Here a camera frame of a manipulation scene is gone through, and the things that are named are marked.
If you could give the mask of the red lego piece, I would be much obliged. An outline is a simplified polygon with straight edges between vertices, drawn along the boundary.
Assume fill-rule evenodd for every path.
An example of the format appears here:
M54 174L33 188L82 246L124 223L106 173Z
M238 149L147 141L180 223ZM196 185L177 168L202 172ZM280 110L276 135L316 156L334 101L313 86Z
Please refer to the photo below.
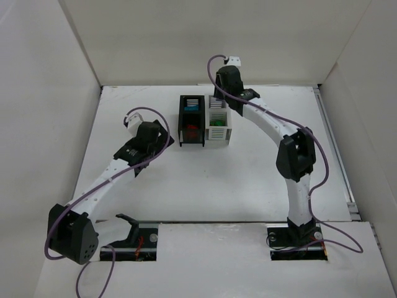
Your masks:
M184 130L185 140L187 142L199 142L200 141L200 129L196 125L188 124Z

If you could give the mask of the teal lego plate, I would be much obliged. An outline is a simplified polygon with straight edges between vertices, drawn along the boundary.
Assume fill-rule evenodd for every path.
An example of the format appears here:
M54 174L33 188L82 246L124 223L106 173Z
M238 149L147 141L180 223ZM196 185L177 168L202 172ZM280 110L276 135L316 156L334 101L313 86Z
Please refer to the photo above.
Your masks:
M196 112L199 111L198 106L189 106L189 107L184 107L184 112Z

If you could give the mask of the green lego square brick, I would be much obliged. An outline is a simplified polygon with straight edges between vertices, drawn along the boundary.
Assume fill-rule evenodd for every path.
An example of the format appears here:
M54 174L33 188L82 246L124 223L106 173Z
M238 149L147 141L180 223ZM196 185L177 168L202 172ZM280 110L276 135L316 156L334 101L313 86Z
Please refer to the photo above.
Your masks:
M210 126L223 127L223 126L225 126L225 122L223 120L211 120L210 121Z

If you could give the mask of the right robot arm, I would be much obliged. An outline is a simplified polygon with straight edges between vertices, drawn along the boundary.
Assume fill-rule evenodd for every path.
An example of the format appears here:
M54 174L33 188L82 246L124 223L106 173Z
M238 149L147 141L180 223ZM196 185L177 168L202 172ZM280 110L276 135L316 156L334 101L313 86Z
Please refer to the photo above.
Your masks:
M313 139L297 125L276 117L255 90L246 89L236 66L220 68L215 83L215 97L224 99L230 109L256 124L277 145L276 167L285 178L288 191L288 225L294 228L311 225L308 196L310 174L316 162Z

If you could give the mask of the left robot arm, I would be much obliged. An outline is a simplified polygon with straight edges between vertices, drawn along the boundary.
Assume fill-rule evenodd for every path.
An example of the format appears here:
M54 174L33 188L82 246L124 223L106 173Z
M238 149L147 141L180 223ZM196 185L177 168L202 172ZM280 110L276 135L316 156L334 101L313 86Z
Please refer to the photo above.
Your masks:
M118 149L109 165L89 189L66 205L55 204L48 214L44 254L49 260L67 258L86 264L98 249L111 245L139 243L137 220L119 213L100 219L116 201L116 193L132 182L174 140L168 124L140 121L135 135Z

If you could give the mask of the black slotted container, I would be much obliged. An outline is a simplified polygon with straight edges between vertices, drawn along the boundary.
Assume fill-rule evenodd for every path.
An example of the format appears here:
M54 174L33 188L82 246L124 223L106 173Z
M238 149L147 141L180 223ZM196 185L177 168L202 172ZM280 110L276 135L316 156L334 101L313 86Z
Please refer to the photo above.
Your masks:
M184 107L198 106L199 111L184 112ZM185 128L188 124L196 125L200 129L199 142L187 142L185 140ZM179 145L183 144L201 144L205 146L205 97L204 95L180 95L179 115L178 115L178 137Z

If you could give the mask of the white slotted container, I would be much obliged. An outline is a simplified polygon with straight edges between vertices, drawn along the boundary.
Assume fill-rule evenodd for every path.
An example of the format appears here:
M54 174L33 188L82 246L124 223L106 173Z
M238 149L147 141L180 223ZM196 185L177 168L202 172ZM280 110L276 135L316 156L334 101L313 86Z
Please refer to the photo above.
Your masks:
M231 109L223 99L212 95L205 98L205 144L210 147L225 147L232 133Z

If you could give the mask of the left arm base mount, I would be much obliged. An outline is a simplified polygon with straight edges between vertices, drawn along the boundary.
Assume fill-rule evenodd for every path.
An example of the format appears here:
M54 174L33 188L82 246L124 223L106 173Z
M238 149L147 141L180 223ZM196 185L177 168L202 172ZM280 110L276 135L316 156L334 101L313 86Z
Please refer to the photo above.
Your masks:
M94 229L98 233L99 247L96 261L156 261L159 224L139 222L127 215L118 214L110 220L98 220Z

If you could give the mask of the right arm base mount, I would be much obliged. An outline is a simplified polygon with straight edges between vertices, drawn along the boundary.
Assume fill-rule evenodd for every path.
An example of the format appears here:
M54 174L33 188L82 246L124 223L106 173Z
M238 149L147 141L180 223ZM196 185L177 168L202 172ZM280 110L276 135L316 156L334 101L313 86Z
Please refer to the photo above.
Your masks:
M322 239L320 226L305 235L301 240L294 239L288 227L268 227L266 243L270 248L272 261L327 261L324 243L315 243L302 248L316 240Z

